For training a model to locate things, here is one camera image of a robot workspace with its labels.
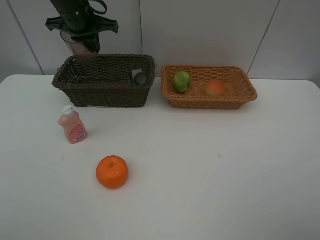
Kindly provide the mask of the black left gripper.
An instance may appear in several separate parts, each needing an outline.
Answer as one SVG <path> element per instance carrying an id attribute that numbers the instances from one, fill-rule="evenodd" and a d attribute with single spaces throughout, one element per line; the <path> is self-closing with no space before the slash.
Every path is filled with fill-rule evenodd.
<path id="1" fill-rule="evenodd" d="M 69 34 L 72 38 L 82 41 L 82 44 L 92 53 L 99 53 L 101 49 L 99 33 L 119 31 L 116 20 L 98 15 L 74 15 L 68 17 L 54 17 L 46 20 L 45 26 L 50 30 L 58 30 Z"/>

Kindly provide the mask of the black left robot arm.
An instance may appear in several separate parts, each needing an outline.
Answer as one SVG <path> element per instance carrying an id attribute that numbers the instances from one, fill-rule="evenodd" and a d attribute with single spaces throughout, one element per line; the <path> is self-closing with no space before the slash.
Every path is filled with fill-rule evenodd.
<path id="1" fill-rule="evenodd" d="M 118 33 L 119 24 L 116 20 L 103 17 L 108 7 L 102 0 L 104 11 L 94 9 L 88 0 L 52 0 L 52 5 L 59 13 L 58 17 L 48 18 L 45 26 L 50 30 L 58 30 L 67 34 L 71 41 L 79 43 L 92 53 L 101 49 L 99 33 Z"/>

